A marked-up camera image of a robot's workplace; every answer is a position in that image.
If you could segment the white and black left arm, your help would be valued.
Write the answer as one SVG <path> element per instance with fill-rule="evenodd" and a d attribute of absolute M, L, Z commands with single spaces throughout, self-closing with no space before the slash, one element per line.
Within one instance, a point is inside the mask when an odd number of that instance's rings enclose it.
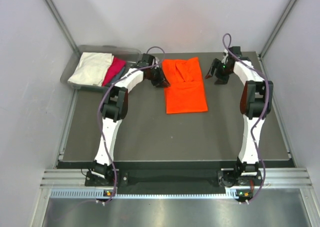
<path fill-rule="evenodd" d="M 170 86 L 155 56 L 144 53 L 133 67 L 120 79 L 107 85 L 99 104 L 97 114 L 101 139 L 87 179 L 97 181 L 98 185 L 111 186 L 117 183 L 114 160 L 114 148 L 118 130 L 129 109 L 129 93 L 144 80 L 149 80 L 156 88 Z"/>

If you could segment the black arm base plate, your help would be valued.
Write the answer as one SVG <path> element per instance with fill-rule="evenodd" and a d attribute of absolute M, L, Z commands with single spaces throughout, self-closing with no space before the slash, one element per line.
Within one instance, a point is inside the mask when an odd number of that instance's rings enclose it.
<path fill-rule="evenodd" d="M 243 186 L 249 183 L 261 184 L 259 164 L 239 161 L 117 161 L 116 170 L 111 166 L 95 164 L 86 173 L 85 186 L 117 186 L 127 190 L 130 186 L 160 184 L 181 184 L 183 188 L 196 184 L 213 188 Z"/>

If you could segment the clear plastic bin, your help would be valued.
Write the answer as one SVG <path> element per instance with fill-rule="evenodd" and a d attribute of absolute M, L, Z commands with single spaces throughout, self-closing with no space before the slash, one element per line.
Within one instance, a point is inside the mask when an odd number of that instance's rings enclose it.
<path fill-rule="evenodd" d="M 142 56 L 138 49 L 111 45 L 80 45 L 78 50 L 79 53 L 72 53 L 60 77 L 62 84 L 75 90 L 101 90 L 114 58 L 125 61 L 128 68 Z"/>

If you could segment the aluminium frame rail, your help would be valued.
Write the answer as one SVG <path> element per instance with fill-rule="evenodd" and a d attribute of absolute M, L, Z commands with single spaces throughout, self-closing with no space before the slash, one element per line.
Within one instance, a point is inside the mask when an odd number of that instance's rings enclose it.
<path fill-rule="evenodd" d="M 264 188 L 309 188 L 311 179 L 303 168 L 266 168 L 260 169 L 254 178 L 254 184 L 263 184 Z M 218 186 L 223 175 L 231 175 L 231 169 L 133 169 L 118 173 L 117 186 L 133 186 L 136 184 L 209 184 Z M 40 186 L 42 188 L 111 188 L 113 185 L 98 185 L 97 181 L 87 179 L 87 173 L 80 169 L 45 170 Z"/>

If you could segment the blue grey folded t shirt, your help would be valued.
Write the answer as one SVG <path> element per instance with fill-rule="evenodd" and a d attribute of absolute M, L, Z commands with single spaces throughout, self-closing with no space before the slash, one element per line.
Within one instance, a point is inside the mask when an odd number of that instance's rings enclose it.
<path fill-rule="evenodd" d="M 110 84 L 118 81 L 124 74 L 126 67 L 124 66 L 111 80 L 110 80 Z"/>

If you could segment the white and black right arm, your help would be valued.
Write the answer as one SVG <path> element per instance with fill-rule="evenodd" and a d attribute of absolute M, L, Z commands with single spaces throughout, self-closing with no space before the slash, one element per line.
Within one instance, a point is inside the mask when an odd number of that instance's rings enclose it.
<path fill-rule="evenodd" d="M 265 119 L 271 111 L 273 83 L 261 76 L 252 63 L 239 56 L 223 53 L 222 59 L 215 58 L 205 78 L 216 77 L 216 85 L 228 83 L 230 75 L 238 76 L 243 84 L 239 109 L 243 117 L 243 138 L 233 172 L 223 172 L 219 177 L 222 186 L 231 188 L 245 185 L 261 178 L 259 164 L 262 164 L 259 152 L 261 131 Z"/>

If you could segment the orange t shirt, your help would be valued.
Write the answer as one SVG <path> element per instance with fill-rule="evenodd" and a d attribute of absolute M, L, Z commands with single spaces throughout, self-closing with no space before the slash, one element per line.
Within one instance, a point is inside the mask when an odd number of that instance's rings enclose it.
<path fill-rule="evenodd" d="M 203 113 L 208 111 L 205 86 L 198 57 L 187 60 L 166 59 L 162 70 L 170 83 L 164 89 L 167 114 Z"/>

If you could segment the white folded t shirt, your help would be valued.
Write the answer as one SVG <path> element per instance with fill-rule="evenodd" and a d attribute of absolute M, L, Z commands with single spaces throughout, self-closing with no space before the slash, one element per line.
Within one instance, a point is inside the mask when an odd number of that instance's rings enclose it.
<path fill-rule="evenodd" d="M 79 63 L 67 80 L 69 84 L 101 87 L 114 55 L 103 52 L 83 52 Z"/>

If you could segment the crimson folded t shirt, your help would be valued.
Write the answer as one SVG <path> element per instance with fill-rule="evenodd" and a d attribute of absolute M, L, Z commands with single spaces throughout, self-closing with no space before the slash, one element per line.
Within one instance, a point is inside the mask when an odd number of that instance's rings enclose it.
<path fill-rule="evenodd" d="M 126 62 L 117 57 L 113 58 L 111 66 L 108 68 L 104 80 L 102 82 L 102 86 L 106 86 L 110 80 L 123 68 L 125 67 Z"/>

